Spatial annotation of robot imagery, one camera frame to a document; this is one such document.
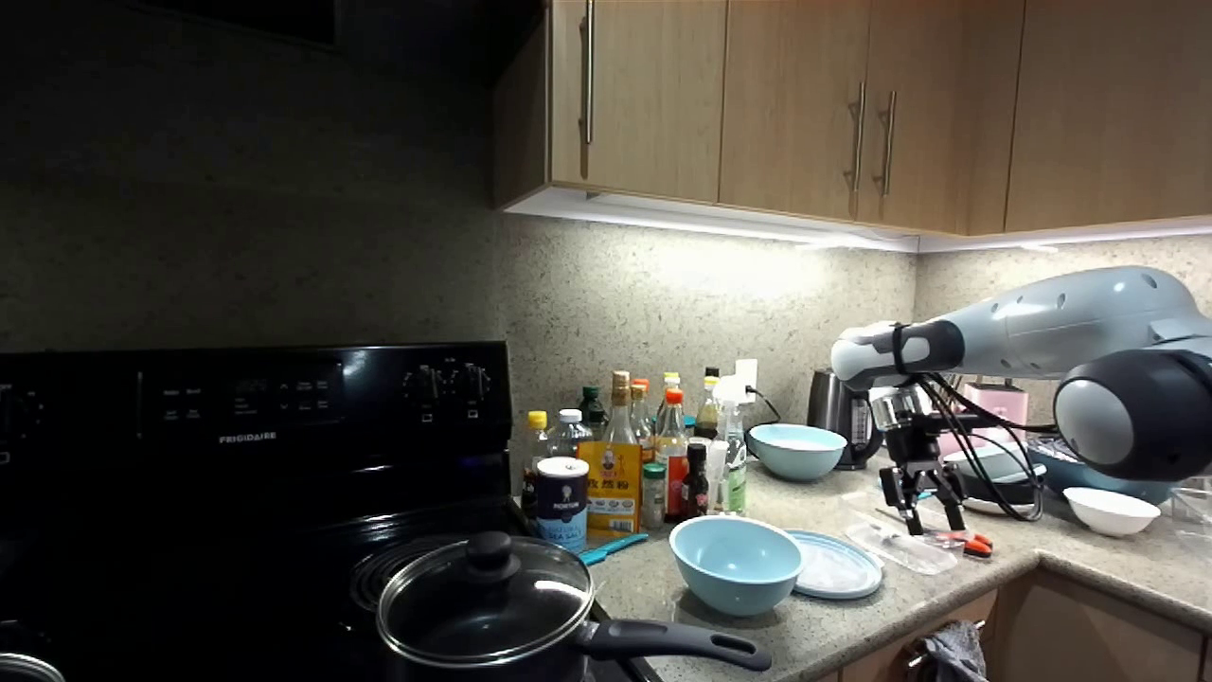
pan lid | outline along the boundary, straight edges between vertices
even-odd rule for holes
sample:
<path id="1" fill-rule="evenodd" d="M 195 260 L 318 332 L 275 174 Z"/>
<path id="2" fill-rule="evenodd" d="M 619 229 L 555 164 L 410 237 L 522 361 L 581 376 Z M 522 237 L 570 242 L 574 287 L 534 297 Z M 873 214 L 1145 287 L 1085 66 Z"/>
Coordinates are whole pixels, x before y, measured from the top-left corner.
<path id="1" fill-rule="evenodd" d="M 507 666 L 570 638 L 594 607 L 574 553 L 474 535 L 397 570 L 374 612 L 388 654 L 445 673 Z"/>

stove burner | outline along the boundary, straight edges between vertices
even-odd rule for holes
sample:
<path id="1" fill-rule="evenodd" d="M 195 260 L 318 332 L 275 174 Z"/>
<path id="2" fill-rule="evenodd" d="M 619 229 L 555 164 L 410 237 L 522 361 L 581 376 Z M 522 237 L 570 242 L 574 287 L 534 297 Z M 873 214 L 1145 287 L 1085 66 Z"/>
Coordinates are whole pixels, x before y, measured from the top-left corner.
<path id="1" fill-rule="evenodd" d="M 350 607 L 358 607 L 364 616 L 374 616 L 378 592 L 397 570 L 405 570 L 421 553 L 451 545 L 451 541 L 457 541 L 457 535 L 422 535 L 422 537 L 395 541 L 395 545 L 383 545 L 383 551 L 358 559 L 349 571 Z"/>

upper cabinet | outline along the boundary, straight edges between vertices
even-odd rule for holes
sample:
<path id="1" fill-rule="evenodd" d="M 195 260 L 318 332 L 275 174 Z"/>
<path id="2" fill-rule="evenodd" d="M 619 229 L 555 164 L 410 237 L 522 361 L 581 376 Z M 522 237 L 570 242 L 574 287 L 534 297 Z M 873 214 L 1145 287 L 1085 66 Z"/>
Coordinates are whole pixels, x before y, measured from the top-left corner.
<path id="1" fill-rule="evenodd" d="M 1209 0 L 1030 0 L 1006 229 L 1212 214 L 1209 74 Z"/>
<path id="2" fill-rule="evenodd" d="M 497 203 L 717 203 L 723 0 L 549 0 L 497 85 Z"/>
<path id="3" fill-rule="evenodd" d="M 729 0 L 720 203 L 1001 229 L 1022 0 Z"/>

can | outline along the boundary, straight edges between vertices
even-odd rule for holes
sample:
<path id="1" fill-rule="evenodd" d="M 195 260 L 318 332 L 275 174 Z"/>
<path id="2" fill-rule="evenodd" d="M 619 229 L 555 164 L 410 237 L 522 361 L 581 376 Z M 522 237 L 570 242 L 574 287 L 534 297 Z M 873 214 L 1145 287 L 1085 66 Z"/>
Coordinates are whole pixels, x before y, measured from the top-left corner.
<path id="1" fill-rule="evenodd" d="M 587 482 L 590 468 L 581 460 L 541 460 L 534 468 L 534 523 L 544 541 L 587 545 Z"/>

white plate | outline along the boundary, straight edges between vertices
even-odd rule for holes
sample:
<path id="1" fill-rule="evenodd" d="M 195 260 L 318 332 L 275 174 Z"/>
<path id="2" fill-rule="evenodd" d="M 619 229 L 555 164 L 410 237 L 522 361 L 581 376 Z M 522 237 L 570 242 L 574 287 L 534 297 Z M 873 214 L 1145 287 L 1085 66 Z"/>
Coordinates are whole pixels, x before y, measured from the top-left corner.
<path id="1" fill-rule="evenodd" d="M 792 530 L 792 537 L 802 551 L 802 571 L 796 582 L 796 597 L 809 598 L 867 598 L 883 584 L 883 560 L 867 551 L 814 535 L 814 530 Z"/>

